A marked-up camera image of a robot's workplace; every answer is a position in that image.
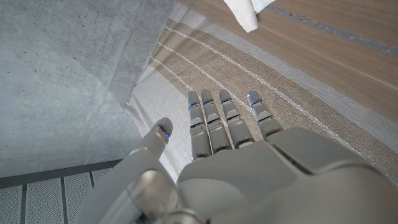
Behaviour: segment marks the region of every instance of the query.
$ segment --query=robotic hand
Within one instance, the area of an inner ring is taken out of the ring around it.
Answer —
[[[75,223],[398,223],[398,189],[359,154],[306,129],[283,130],[255,91],[255,141],[220,91],[232,145],[209,90],[188,94],[192,163],[176,184],[159,162],[162,118],[86,198]]]

